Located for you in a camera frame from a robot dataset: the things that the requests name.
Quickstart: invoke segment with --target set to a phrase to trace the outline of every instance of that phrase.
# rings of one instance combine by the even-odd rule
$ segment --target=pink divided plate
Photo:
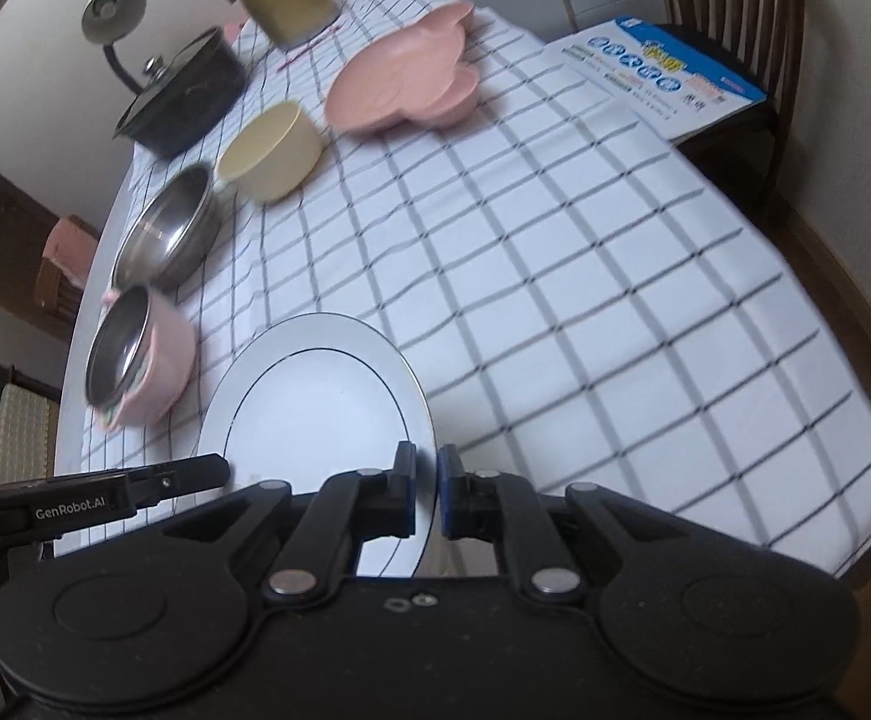
[[[325,117],[336,132],[370,132],[412,119],[448,127],[477,103],[479,73],[459,64],[465,48],[461,22],[471,2],[434,9],[408,28],[362,49],[329,90]]]

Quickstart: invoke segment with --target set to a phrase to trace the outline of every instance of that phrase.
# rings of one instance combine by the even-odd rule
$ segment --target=pink cloth
[[[84,290],[97,245],[96,239],[85,230],[67,218],[60,218],[46,240],[42,256],[62,271],[72,284]]]
[[[226,26],[223,26],[223,37],[226,38],[226,43],[235,43],[244,26],[245,22],[228,23]]]

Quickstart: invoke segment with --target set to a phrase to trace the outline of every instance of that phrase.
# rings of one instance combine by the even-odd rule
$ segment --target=black pot
[[[113,137],[124,135],[161,159],[186,151],[226,115],[247,74],[218,26],[206,30],[135,98]]]

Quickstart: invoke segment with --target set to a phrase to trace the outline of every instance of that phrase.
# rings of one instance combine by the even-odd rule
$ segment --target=dining table
[[[453,0],[339,1],[336,25],[290,52],[247,23],[234,47],[250,81],[226,117],[169,162],[137,146],[74,329],[55,473],[192,456],[242,351],[331,312],[394,344],[466,469],[551,494],[594,482],[845,572],[871,545],[871,403],[779,252],[635,112],[491,10],[467,36],[482,80],[464,122],[334,133],[324,103],[343,65]],[[322,129],[322,159],[274,204],[217,186],[223,229],[170,295],[199,335],[192,379],[158,424],[106,432],[83,381],[122,241],[173,175],[284,100]],[[293,462],[274,452],[272,476]]]

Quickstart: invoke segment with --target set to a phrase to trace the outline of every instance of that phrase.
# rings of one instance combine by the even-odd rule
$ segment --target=cream bowl
[[[322,156],[322,137],[290,100],[261,113],[229,143],[216,165],[221,180],[250,199],[268,203],[290,194]]]

